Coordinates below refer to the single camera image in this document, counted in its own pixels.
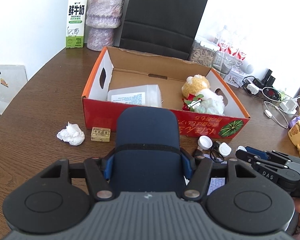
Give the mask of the purple knitted cloth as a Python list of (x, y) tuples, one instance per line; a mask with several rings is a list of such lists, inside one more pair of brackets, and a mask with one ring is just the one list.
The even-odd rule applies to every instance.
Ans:
[[(211, 159), (209, 154), (204, 153), (203, 156)], [(221, 158), (217, 158), (217, 162), (222, 163), (222, 164), (227, 163), (227, 161), (222, 160)], [(225, 178), (211, 178), (207, 195), (210, 195), (213, 191), (215, 191), (219, 187), (223, 186), (224, 184), (225, 184)]]

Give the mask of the small white round lid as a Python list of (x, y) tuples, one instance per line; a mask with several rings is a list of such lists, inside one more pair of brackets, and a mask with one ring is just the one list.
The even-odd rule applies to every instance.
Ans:
[(213, 146), (212, 140), (206, 135), (200, 136), (197, 143), (200, 151), (207, 151)]

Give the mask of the navy blue zip pouch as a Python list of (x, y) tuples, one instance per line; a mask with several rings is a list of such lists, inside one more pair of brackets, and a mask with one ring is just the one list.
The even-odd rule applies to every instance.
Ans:
[(168, 109), (129, 107), (117, 119), (110, 187), (122, 192), (185, 188), (176, 116)]

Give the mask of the white tissue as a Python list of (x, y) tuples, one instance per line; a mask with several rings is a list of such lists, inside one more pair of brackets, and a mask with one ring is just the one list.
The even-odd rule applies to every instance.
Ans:
[(78, 124), (68, 123), (65, 129), (59, 131), (56, 135), (59, 140), (69, 143), (71, 146), (78, 146), (85, 140), (84, 132)]

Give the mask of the iridescent plastic bag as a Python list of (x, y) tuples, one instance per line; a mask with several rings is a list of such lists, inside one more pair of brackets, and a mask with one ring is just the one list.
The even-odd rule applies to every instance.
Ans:
[(194, 112), (201, 114), (218, 114), (215, 102), (212, 99), (202, 100), (194, 106)]

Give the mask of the clear cotton swab box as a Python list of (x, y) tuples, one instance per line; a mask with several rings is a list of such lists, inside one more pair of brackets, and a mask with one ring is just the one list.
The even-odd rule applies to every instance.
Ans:
[(158, 85), (113, 89), (108, 92), (107, 101), (129, 105), (162, 107), (161, 91)]

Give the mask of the yellow white plush toy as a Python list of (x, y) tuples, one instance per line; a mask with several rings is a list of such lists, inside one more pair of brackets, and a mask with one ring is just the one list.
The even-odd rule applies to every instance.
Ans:
[(218, 111), (218, 114), (216, 115), (224, 114), (225, 104), (223, 97), (221, 95), (217, 95), (210, 89), (210, 83), (206, 77), (199, 74), (189, 76), (183, 84), (181, 92), (184, 99), (186, 99), (190, 94), (195, 96), (202, 94), (204, 96), (203, 100), (212, 99), (215, 102), (215, 108)]

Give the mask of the small yellow box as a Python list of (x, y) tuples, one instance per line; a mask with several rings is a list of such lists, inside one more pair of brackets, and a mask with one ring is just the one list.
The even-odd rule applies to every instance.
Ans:
[(109, 128), (93, 127), (90, 139), (97, 142), (110, 142), (110, 133)]

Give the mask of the white round charger puck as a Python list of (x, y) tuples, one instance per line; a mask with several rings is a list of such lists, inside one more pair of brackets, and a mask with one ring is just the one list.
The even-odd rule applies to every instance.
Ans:
[(271, 114), (271, 112), (270, 112), (269, 110), (267, 110), (267, 109), (264, 110), (264, 114), (265, 114), (268, 118), (270, 118), (270, 119), (271, 119), (272, 116), (273, 116), (273, 115)]

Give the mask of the white power adapter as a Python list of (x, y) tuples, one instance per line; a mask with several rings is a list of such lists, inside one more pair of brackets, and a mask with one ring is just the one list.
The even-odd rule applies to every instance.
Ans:
[(249, 83), (249, 84), (247, 84), (247, 90), (248, 90), (251, 94), (256, 95), (256, 94), (259, 93), (260, 88), (258, 88), (258, 87), (257, 87), (255, 84), (253, 84), (253, 83)]

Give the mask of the red cardboard pumpkin box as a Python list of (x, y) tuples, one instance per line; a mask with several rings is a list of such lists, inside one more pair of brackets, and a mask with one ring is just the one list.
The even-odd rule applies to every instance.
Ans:
[[(222, 116), (183, 111), (181, 88), (187, 77), (196, 74), (208, 79), (211, 90), (222, 93), (225, 103)], [(82, 94), (86, 128), (103, 127), (115, 131), (119, 115), (130, 105), (108, 101), (108, 91), (141, 85), (159, 86), (162, 107), (175, 114), (181, 135), (231, 139), (250, 119), (235, 93), (209, 67), (172, 57), (104, 47)]]

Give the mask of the white round robot speaker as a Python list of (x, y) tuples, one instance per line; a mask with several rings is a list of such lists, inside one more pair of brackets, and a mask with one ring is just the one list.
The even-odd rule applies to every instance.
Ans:
[(252, 74), (254, 71), (253, 66), (247, 62), (244, 62), (242, 65), (240, 65), (240, 69), (245, 74)]

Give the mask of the empty glass cup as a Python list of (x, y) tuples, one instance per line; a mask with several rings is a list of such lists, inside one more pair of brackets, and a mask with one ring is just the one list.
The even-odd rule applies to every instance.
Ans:
[(232, 70), (234, 64), (235, 61), (233, 56), (226, 52), (216, 51), (211, 66), (222, 78), (225, 78)]

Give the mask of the water bottle right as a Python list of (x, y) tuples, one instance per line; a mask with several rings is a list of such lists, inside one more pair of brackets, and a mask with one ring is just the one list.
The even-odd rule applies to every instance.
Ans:
[(240, 60), (240, 61), (244, 61), (244, 59), (246, 58), (246, 53), (242, 50), (242, 49), (238, 49), (237, 54), (236, 54), (236, 59)]

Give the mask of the water bottle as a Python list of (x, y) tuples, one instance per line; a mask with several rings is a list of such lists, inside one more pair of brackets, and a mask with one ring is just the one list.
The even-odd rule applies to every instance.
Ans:
[(244, 61), (244, 59), (246, 58), (246, 53), (242, 50), (242, 49), (238, 49), (237, 54), (236, 54), (236, 59), (240, 60), (240, 61)]
[(228, 44), (228, 48), (227, 48), (226, 52), (229, 55), (235, 57), (237, 55), (237, 53), (238, 53), (238, 50), (239, 50), (239, 47), (238, 47), (237, 42), (230, 41), (229, 44)]
[(227, 35), (227, 26), (225, 25), (213, 39), (213, 43), (219, 47), (219, 51), (221, 52), (226, 52), (229, 46), (226, 35)]

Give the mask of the water bottle middle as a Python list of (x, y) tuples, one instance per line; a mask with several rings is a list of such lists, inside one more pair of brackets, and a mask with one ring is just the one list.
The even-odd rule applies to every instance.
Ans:
[(228, 48), (227, 48), (226, 52), (229, 55), (235, 57), (237, 55), (237, 53), (238, 53), (238, 50), (239, 50), (239, 47), (238, 47), (237, 42), (230, 41), (229, 44), (228, 44)]

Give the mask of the clear seed storage container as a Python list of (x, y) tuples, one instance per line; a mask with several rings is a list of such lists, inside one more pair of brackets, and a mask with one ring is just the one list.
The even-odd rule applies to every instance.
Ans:
[(218, 46), (213, 42), (205, 39), (202, 41), (194, 40), (188, 60), (206, 67), (211, 67), (215, 52), (218, 50)]

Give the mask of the water bottle left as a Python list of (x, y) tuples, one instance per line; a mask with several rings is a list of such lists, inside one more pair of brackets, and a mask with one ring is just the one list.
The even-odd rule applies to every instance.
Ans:
[(227, 35), (227, 26), (225, 25), (213, 39), (213, 43), (219, 47), (219, 51), (221, 52), (226, 52), (229, 46), (226, 35)]

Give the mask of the black paper shopping bag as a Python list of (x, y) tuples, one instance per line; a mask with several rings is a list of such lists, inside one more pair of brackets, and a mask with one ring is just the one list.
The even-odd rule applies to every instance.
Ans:
[(129, 0), (120, 48), (186, 60), (207, 0)]

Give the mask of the purple textured vase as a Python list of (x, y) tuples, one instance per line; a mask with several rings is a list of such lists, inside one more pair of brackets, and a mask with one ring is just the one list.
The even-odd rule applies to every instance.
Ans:
[(121, 25), (125, 0), (89, 0), (86, 25), (90, 28), (87, 48), (101, 51), (114, 45), (115, 29)]

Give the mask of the white green milk carton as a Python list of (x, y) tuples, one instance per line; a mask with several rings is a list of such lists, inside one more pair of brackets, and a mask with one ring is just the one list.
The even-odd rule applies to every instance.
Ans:
[(68, 0), (65, 47), (83, 48), (88, 0)]

